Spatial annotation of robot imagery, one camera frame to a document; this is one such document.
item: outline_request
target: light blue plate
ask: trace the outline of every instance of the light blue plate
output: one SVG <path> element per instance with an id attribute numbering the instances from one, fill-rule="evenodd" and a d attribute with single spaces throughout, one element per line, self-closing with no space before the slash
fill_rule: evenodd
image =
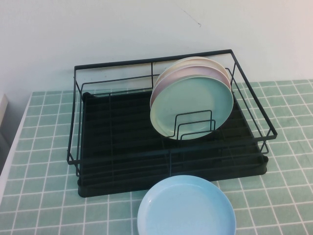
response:
<path id="1" fill-rule="evenodd" d="M 180 175 L 154 185 L 137 218 L 139 235 L 234 235 L 235 213 L 211 182 Z"/>

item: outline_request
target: wall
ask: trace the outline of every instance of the wall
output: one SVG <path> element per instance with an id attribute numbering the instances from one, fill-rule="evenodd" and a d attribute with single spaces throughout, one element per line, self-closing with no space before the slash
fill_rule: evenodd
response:
<path id="1" fill-rule="evenodd" d="M 79 64 L 234 50 L 250 80 L 312 78 L 309 0 L 2 0 L 2 131 L 34 90 L 71 89 Z"/>

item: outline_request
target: green tile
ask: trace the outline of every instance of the green tile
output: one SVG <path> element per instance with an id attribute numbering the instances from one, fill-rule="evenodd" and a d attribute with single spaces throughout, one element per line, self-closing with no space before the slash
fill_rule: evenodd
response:
<path id="1" fill-rule="evenodd" d="M 70 124 L 72 114 L 59 114 L 58 124 Z"/>
<path id="2" fill-rule="evenodd" d="M 237 191 L 241 190 L 241 186 L 238 179 L 220 180 L 220 189 L 225 191 Z"/>
<path id="3" fill-rule="evenodd" d="M 45 92 L 33 92 L 32 96 L 45 95 Z"/>
<path id="4" fill-rule="evenodd" d="M 108 204 L 86 206 L 86 222 L 104 221 L 107 219 Z"/>
<path id="5" fill-rule="evenodd" d="M 284 96 L 286 102 L 288 105 L 294 105 L 294 104 L 303 104 L 303 100 L 300 95 L 288 95 Z"/>
<path id="6" fill-rule="evenodd" d="M 73 103 L 73 94 L 62 94 L 61 103 Z"/>
<path id="7" fill-rule="evenodd" d="M 41 200 L 41 193 L 21 195 L 19 210 L 38 209 Z"/>
<path id="8" fill-rule="evenodd" d="M 59 235 L 83 235 L 83 225 L 62 226 Z"/>
<path id="9" fill-rule="evenodd" d="M 58 114 L 59 112 L 59 105 L 47 105 L 43 106 L 42 115 L 51 115 L 51 114 Z"/>
<path id="10" fill-rule="evenodd" d="M 282 187 L 285 186 L 284 179 L 279 172 L 268 172 L 261 175 L 266 188 Z"/>
<path id="11" fill-rule="evenodd" d="M 61 104 L 60 106 L 60 114 L 65 114 L 65 113 L 72 113 L 73 110 L 73 104 Z"/>
<path id="12" fill-rule="evenodd" d="M 312 116 L 299 116 L 296 117 L 296 119 L 298 120 L 299 124 L 301 126 L 311 126 L 313 125 L 313 118 Z"/>
<path id="13" fill-rule="evenodd" d="M 290 106 L 294 116 L 309 115 L 310 111 L 305 105 Z"/>
<path id="14" fill-rule="evenodd" d="M 292 154 L 291 149 L 287 143 L 271 143 L 270 148 L 274 156 Z"/>
<path id="15" fill-rule="evenodd" d="M 281 170 L 293 170 L 300 168 L 295 156 L 277 157 L 276 161 Z"/>
<path id="16" fill-rule="evenodd" d="M 60 94 L 46 95 L 44 105 L 59 104 L 61 100 Z"/>
<path id="17" fill-rule="evenodd" d="M 128 219 L 128 218 L 131 218 L 130 202 L 110 203 L 109 220 Z"/>
<path id="18" fill-rule="evenodd" d="M 290 112 L 290 110 L 287 106 L 273 107 L 272 110 L 273 110 L 273 112 L 277 118 L 279 118 L 279 117 L 291 117 L 292 116 L 292 113 Z"/>
<path id="19" fill-rule="evenodd" d="M 59 227 L 38 228 L 36 235 L 59 235 Z"/>
<path id="20" fill-rule="evenodd" d="M 53 140 L 53 148 L 63 148 L 68 146 L 68 136 L 56 136 Z"/>
<path id="21" fill-rule="evenodd" d="M 276 224 L 275 216 L 271 208 L 251 209 L 252 218 L 256 226 Z"/>
<path id="22" fill-rule="evenodd" d="M 15 213 L 1 213 L 0 214 L 0 228 L 2 230 L 12 229 Z"/>
<path id="23" fill-rule="evenodd" d="M 249 207 L 263 207 L 270 205 L 265 190 L 246 191 L 245 195 Z"/>
<path id="24" fill-rule="evenodd" d="M 283 175 L 288 186 L 306 184 L 306 180 L 301 170 L 284 171 Z"/>
<path id="25" fill-rule="evenodd" d="M 55 131 L 55 135 L 56 135 L 56 136 L 65 136 L 65 135 L 69 135 L 69 131 L 70 131 L 70 124 L 66 124 L 66 125 L 57 125 L 56 131 Z"/>
<path id="26" fill-rule="evenodd" d="M 45 182 L 45 191 L 64 190 L 66 176 L 48 177 Z"/>
<path id="27" fill-rule="evenodd" d="M 29 106 L 42 105 L 44 102 L 44 96 L 33 96 L 30 99 Z"/>
<path id="28" fill-rule="evenodd" d="M 67 148 L 52 149 L 50 161 L 65 161 L 67 159 Z"/>
<path id="29" fill-rule="evenodd" d="M 299 124 L 297 123 L 297 119 L 294 117 L 279 117 L 277 120 L 283 128 L 299 126 Z"/>
<path id="30" fill-rule="evenodd" d="M 287 188 L 268 189 L 268 196 L 273 205 L 292 203 L 292 198 Z"/>
<path id="31" fill-rule="evenodd" d="M 225 193 L 225 195 L 229 199 L 234 209 L 247 208 L 246 200 L 245 200 L 243 192 L 227 192 Z"/>
<path id="32" fill-rule="evenodd" d="M 289 190 L 296 203 L 313 201 L 313 193 L 309 186 L 290 187 Z"/>
<path id="33" fill-rule="evenodd" d="M 256 229 L 258 235 L 280 235 L 280 230 L 278 226 L 271 226 L 271 227 L 261 227 Z"/>
<path id="34" fill-rule="evenodd" d="M 32 145 L 33 145 L 33 140 L 19 140 L 16 150 L 17 151 L 31 150 Z"/>
<path id="35" fill-rule="evenodd" d="M 37 223 L 38 211 L 17 212 L 14 229 L 33 228 Z"/>
<path id="36" fill-rule="evenodd" d="M 309 183 L 313 184 L 313 169 L 304 169 L 303 171 Z"/>
<path id="37" fill-rule="evenodd" d="M 49 161 L 50 150 L 32 151 L 29 163 L 46 163 Z"/>
<path id="38" fill-rule="evenodd" d="M 61 94 L 61 91 L 51 91 L 51 92 L 46 92 L 46 95 L 48 94 Z"/>
<path id="39" fill-rule="evenodd" d="M 51 144 L 52 144 L 52 137 L 35 139 L 33 149 L 40 150 L 40 149 L 51 148 Z"/>
<path id="40" fill-rule="evenodd" d="M 277 87 L 263 87 L 262 90 L 263 90 L 265 96 L 280 95 Z"/>
<path id="41" fill-rule="evenodd" d="M 308 139 L 313 139 L 313 126 L 303 128 L 303 132 Z"/>
<path id="42" fill-rule="evenodd" d="M 303 98 L 303 100 L 306 104 L 312 104 L 313 103 L 313 95 L 312 94 L 302 94 L 301 97 Z"/>
<path id="43" fill-rule="evenodd" d="M 5 185 L 4 195 L 19 194 L 21 192 L 22 185 L 23 180 L 7 181 Z"/>
<path id="44" fill-rule="evenodd" d="M 30 152 L 16 152 L 13 157 L 12 164 L 27 164 Z"/>
<path id="45" fill-rule="evenodd" d="M 285 106 L 287 105 L 282 96 L 268 97 L 268 103 L 270 106 Z"/>
<path id="46" fill-rule="evenodd" d="M 236 235 L 255 235 L 254 229 L 237 229 Z"/>
<path id="47" fill-rule="evenodd" d="M 28 139 L 28 138 L 34 138 L 36 133 L 36 127 L 31 128 L 23 128 L 20 139 Z"/>
<path id="48" fill-rule="evenodd" d="M 313 167 L 313 154 L 299 155 L 297 159 L 302 168 Z"/>
<path id="49" fill-rule="evenodd" d="M 300 222 L 298 212 L 294 205 L 274 207 L 278 222 L 281 224 Z"/>
<path id="50" fill-rule="evenodd" d="M 283 95 L 288 95 L 288 94 L 298 94 L 296 88 L 294 86 L 281 86 L 279 87 L 281 93 Z"/>
<path id="51" fill-rule="evenodd" d="M 63 208 L 62 224 L 76 224 L 84 222 L 85 207 Z"/>
<path id="52" fill-rule="evenodd" d="M 19 198 L 19 196 L 3 197 L 0 204 L 0 212 L 15 211 L 18 206 Z"/>
<path id="53" fill-rule="evenodd" d="M 38 127 L 36 137 L 50 137 L 54 134 L 54 126 L 40 126 Z"/>
<path id="54" fill-rule="evenodd" d="M 295 234 L 306 235 L 307 234 L 302 224 L 282 225 L 281 229 L 284 235 L 295 235 Z"/>
<path id="55" fill-rule="evenodd" d="M 48 176 L 52 175 L 66 175 L 67 174 L 67 162 L 50 163 L 48 168 Z"/>
<path id="56" fill-rule="evenodd" d="M 24 179 L 26 172 L 26 166 L 25 165 L 13 165 L 10 168 L 10 173 L 8 176 L 9 180 L 12 179 Z"/>
<path id="57" fill-rule="evenodd" d="M 240 178 L 244 190 L 264 188 L 260 176 Z"/>
<path id="58" fill-rule="evenodd" d="M 59 225 L 61 218 L 61 208 L 57 209 L 45 209 L 39 213 L 38 226 L 53 226 Z"/>
<path id="59" fill-rule="evenodd" d="M 67 189 L 77 189 L 77 180 L 76 175 L 67 176 Z"/>
<path id="60" fill-rule="evenodd" d="M 44 178 L 26 179 L 23 187 L 23 193 L 41 192 L 44 187 Z"/>
<path id="61" fill-rule="evenodd" d="M 85 235 L 103 235 L 107 232 L 107 223 L 85 224 Z"/>
<path id="62" fill-rule="evenodd" d="M 278 171 L 278 166 L 277 163 L 274 159 L 269 159 L 268 164 L 267 164 L 267 169 L 268 172 L 272 172 L 272 171 Z"/>
<path id="63" fill-rule="evenodd" d="M 298 204 L 297 208 L 303 221 L 313 220 L 313 203 Z"/>
<path id="64" fill-rule="evenodd" d="M 308 84 L 299 84 L 299 85 L 295 85 L 295 87 L 297 88 L 300 94 L 313 93 L 312 86 Z"/>
<path id="65" fill-rule="evenodd" d="M 305 223 L 305 227 L 307 228 L 309 234 L 313 234 L 313 222 Z"/>
<path id="66" fill-rule="evenodd" d="M 114 201 L 128 201 L 131 198 L 131 194 L 129 192 L 124 192 L 124 193 L 116 193 L 116 194 L 111 194 L 110 195 L 110 202 Z"/>
<path id="67" fill-rule="evenodd" d="M 253 226 L 251 216 L 248 210 L 235 211 L 237 228 Z"/>
<path id="68" fill-rule="evenodd" d="M 107 201 L 108 201 L 108 196 L 107 195 L 96 196 L 96 197 L 88 197 L 87 198 L 87 204 L 102 203 L 102 202 L 107 202 Z"/>
<path id="69" fill-rule="evenodd" d="M 41 208 L 61 207 L 63 203 L 64 192 L 45 192 Z"/>
<path id="70" fill-rule="evenodd" d="M 64 206 L 84 205 L 85 198 L 78 195 L 76 190 L 65 191 Z"/>
<path id="71" fill-rule="evenodd" d="M 291 81 L 276 81 L 276 83 L 277 83 L 278 86 L 281 86 L 281 85 L 292 85 Z"/>
<path id="72" fill-rule="evenodd" d="M 131 235 L 132 224 L 130 220 L 110 221 L 109 222 L 110 235 Z"/>
<path id="73" fill-rule="evenodd" d="M 57 115 L 41 116 L 39 120 L 39 126 L 55 125 L 56 121 Z"/>
<path id="74" fill-rule="evenodd" d="M 47 163 L 44 164 L 32 164 L 28 166 L 26 178 L 44 177 L 47 171 Z"/>
<path id="75" fill-rule="evenodd" d="M 306 141 L 290 142 L 290 146 L 295 154 L 311 153 L 311 147 Z"/>
<path id="76" fill-rule="evenodd" d="M 293 80 L 292 82 L 293 82 L 293 84 L 309 83 L 309 81 L 307 79 L 305 79 L 305 80 Z"/>
<path id="77" fill-rule="evenodd" d="M 284 129 L 284 133 L 288 141 L 305 140 L 302 130 L 299 127 Z"/>
<path id="78" fill-rule="evenodd" d="M 14 230 L 12 235 L 35 235 L 35 229 Z"/>

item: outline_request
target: countertop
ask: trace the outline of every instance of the countertop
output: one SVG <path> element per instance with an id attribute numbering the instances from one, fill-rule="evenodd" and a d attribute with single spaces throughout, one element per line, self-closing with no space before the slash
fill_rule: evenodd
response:
<path id="1" fill-rule="evenodd" d="M 213 183 L 232 203 L 237 235 L 313 235 L 313 80 L 251 85 L 278 132 L 268 171 Z M 78 196 L 66 162 L 71 107 L 71 92 L 32 94 L 0 176 L 0 235 L 138 234 L 145 191 Z"/>

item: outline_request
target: black metal dish rack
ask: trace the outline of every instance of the black metal dish rack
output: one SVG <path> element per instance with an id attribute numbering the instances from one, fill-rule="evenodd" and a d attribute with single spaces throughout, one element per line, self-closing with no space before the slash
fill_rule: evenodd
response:
<path id="1" fill-rule="evenodd" d="M 210 122 L 211 130 L 208 132 L 212 133 L 209 135 L 194 140 L 181 140 L 183 135 L 178 140 L 160 135 L 150 122 L 149 101 L 154 77 L 158 75 L 153 73 L 155 64 L 190 56 L 226 54 L 231 55 L 234 61 L 232 71 L 226 68 L 231 75 L 234 97 L 233 110 L 228 120 L 215 130 L 214 114 L 210 110 L 199 111 L 208 112 L 208 119 L 199 122 Z M 76 79 L 79 70 L 141 64 L 151 64 L 151 73 L 85 82 L 81 87 Z M 243 83 L 236 82 L 236 69 L 239 70 Z M 128 91 L 83 93 L 86 85 L 139 78 L 151 80 L 151 86 Z M 175 122 L 173 129 L 179 132 L 180 125 L 176 127 Z M 276 136 L 274 126 L 232 50 L 81 65 L 74 68 L 67 162 L 76 167 L 78 193 L 82 197 L 149 189 L 160 180 L 174 175 L 195 175 L 214 181 L 264 174 L 268 162 L 268 158 L 264 156 L 268 153 L 266 141 Z"/>

